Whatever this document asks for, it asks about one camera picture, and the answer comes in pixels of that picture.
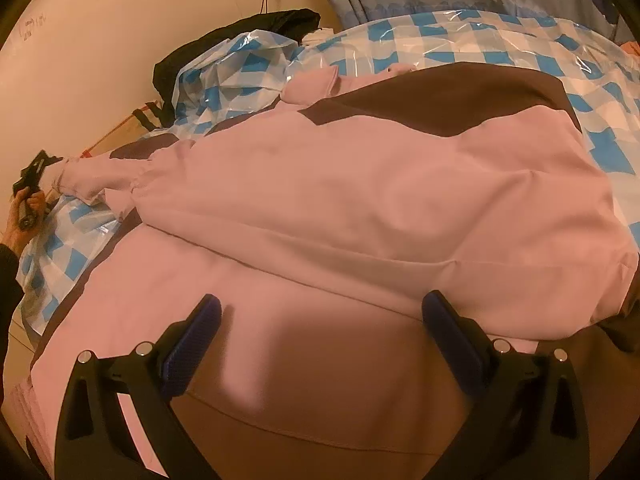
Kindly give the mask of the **pink and brown jacket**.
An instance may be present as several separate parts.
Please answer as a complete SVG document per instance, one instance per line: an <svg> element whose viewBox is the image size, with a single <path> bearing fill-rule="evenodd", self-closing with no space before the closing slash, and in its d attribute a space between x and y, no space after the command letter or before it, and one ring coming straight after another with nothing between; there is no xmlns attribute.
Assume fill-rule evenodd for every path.
<svg viewBox="0 0 640 480"><path fill-rule="evenodd" d="M174 407L221 477L420 478L472 406L422 324L437 290L491 339L565 351L590 477L638 476L639 251L558 78L326 67L201 139L52 174L122 225L12 396L47 472L79 353L157 340L213 295L220 330Z"/></svg>

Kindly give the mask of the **blue white checkered plastic cover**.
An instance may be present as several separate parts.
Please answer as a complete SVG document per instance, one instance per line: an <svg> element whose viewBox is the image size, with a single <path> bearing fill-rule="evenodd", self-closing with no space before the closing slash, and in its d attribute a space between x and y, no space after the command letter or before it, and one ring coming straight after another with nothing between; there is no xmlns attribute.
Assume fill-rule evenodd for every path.
<svg viewBox="0 0 640 480"><path fill-rule="evenodd" d="M587 151L610 176L620 220L638 230L638 58L562 18L425 12L359 25L310 47L273 32L243 32L180 70L171 132L199 139L226 119L271 104L305 70L334 67L343 76L364 76L395 63L427 68L455 62L524 67L559 78Z"/></svg>

